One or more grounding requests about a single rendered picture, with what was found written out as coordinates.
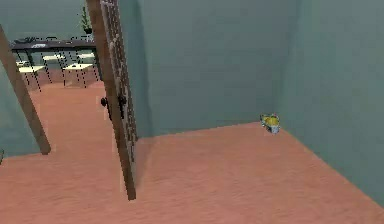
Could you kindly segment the black chair with pale seat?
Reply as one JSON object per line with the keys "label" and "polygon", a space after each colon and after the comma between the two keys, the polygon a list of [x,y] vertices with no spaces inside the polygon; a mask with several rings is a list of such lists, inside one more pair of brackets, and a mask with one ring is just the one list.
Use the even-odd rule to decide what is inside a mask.
{"label": "black chair with pale seat", "polygon": [[46,82],[51,83],[51,72],[48,63],[43,59],[41,52],[30,50],[16,50],[16,65],[19,72],[24,76],[27,86],[42,91],[42,85]]}
{"label": "black chair with pale seat", "polygon": [[91,35],[65,40],[62,52],[66,58],[63,70],[72,74],[77,83],[87,88],[92,82],[101,80],[96,45]]}
{"label": "black chair with pale seat", "polygon": [[42,57],[44,62],[45,71],[49,81],[51,81],[51,77],[53,74],[57,73],[57,70],[50,70],[49,64],[56,63],[60,66],[62,81],[65,81],[65,71],[64,71],[64,59],[65,55],[60,50],[53,50],[53,55],[45,55]]}

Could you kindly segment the yellow and white small object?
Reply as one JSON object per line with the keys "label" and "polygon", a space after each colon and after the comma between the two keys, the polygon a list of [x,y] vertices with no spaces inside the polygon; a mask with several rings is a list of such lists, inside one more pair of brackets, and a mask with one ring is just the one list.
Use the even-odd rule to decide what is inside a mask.
{"label": "yellow and white small object", "polygon": [[270,133],[277,134],[280,130],[280,120],[276,114],[262,114],[261,125]]}

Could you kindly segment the brown wooden room door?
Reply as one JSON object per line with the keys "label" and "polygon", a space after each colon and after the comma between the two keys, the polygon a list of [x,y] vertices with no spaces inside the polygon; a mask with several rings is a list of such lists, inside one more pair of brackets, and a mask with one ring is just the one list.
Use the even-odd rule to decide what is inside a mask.
{"label": "brown wooden room door", "polygon": [[[86,0],[96,50],[104,81],[116,146],[129,200],[136,199],[135,156],[137,129],[129,83],[118,0]],[[124,118],[120,117],[118,96],[127,99]]]}

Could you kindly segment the green house plant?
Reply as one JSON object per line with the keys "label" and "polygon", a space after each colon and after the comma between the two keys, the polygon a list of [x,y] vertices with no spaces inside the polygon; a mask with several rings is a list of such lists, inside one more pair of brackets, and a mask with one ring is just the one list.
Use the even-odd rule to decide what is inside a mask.
{"label": "green house plant", "polygon": [[91,22],[85,6],[83,6],[81,10],[81,27],[86,34],[92,33]]}

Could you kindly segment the dark long dining table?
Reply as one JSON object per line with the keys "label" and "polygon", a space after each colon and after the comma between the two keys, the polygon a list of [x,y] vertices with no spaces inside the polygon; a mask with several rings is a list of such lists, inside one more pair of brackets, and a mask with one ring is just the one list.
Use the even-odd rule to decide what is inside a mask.
{"label": "dark long dining table", "polygon": [[[45,40],[40,38],[24,38],[19,40],[14,40],[11,44],[11,50],[14,53],[16,50],[30,50],[32,52],[41,52],[45,55],[53,55],[53,50],[60,50],[62,52],[62,47],[64,46],[65,40],[58,40],[56,37],[47,37]],[[63,85],[68,85],[67,74],[65,72],[65,81]]]}

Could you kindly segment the brown wooden door frame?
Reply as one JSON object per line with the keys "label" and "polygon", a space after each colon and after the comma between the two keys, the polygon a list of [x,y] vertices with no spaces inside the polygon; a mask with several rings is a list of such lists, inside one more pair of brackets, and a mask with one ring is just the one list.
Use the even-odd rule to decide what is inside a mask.
{"label": "brown wooden door frame", "polygon": [[48,155],[51,152],[51,146],[43,125],[39,119],[36,108],[30,97],[28,89],[20,75],[16,60],[12,54],[9,42],[0,25],[0,61],[2,62],[8,79],[12,85],[21,109],[25,115],[28,125],[33,133],[33,136],[39,146],[42,155]]}

